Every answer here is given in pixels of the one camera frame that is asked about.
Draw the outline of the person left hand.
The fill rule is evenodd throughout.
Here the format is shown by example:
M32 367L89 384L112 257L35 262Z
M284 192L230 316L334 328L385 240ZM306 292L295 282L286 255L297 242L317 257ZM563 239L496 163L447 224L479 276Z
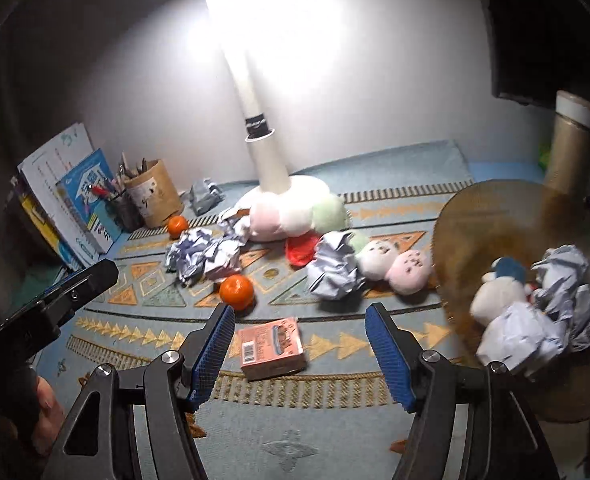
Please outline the person left hand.
M41 376L37 380L36 393L40 412L32 433L32 443L40 455L47 456L63 427L66 414L53 388Z

